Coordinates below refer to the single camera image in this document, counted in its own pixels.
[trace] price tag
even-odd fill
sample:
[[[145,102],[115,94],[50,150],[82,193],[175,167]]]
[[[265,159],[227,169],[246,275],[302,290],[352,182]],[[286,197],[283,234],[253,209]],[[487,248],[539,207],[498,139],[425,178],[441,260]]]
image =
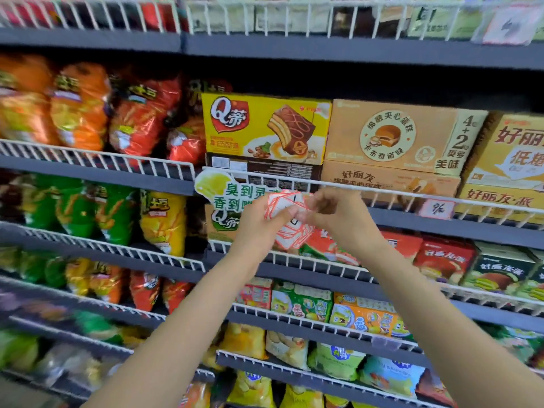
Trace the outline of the price tag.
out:
[[[417,214],[422,218],[451,220],[454,207],[455,202],[426,199]]]
[[[499,7],[487,27],[482,43],[527,45],[536,33],[542,13],[542,5]]]

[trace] yellow cake box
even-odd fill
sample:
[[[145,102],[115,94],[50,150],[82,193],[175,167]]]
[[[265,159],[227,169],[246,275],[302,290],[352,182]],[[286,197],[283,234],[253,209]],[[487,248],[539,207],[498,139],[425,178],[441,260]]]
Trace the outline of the yellow cake box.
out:
[[[331,108],[312,99],[202,93],[206,151],[321,165]]]
[[[491,112],[462,177],[469,184],[544,191],[544,116]]]
[[[464,213],[470,208],[467,214],[481,216],[487,213],[490,218],[502,219],[507,215],[510,209],[533,208],[544,209],[544,192],[537,192],[531,189],[510,189],[498,186],[488,186],[482,184],[465,183],[460,187],[457,197],[470,201],[480,201],[489,203],[499,203],[504,205],[504,209],[492,208],[489,213],[488,206],[470,205],[468,203],[459,203],[455,205],[455,212]],[[530,213],[520,210],[513,210],[507,217],[507,220],[522,222],[530,216]],[[529,218],[528,223],[538,225],[544,224],[544,214],[536,213]]]

